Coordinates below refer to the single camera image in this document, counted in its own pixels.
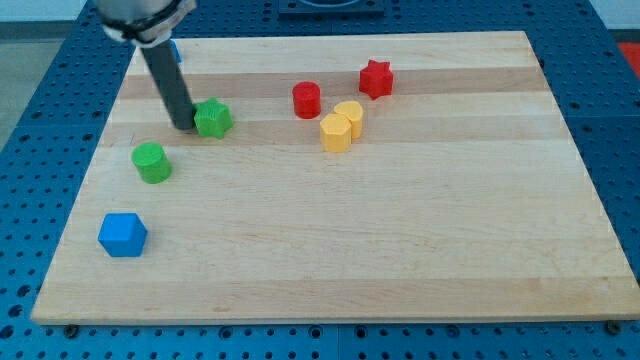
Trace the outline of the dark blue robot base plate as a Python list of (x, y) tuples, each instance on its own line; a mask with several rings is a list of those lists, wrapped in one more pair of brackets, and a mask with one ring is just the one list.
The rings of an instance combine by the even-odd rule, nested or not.
[(386, 0), (278, 0), (280, 18), (316, 15), (380, 15)]

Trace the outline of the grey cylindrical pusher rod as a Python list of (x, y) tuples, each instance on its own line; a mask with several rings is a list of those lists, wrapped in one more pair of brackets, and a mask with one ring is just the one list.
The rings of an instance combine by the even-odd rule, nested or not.
[(169, 40), (141, 49), (172, 125), (182, 131), (194, 128), (195, 107)]

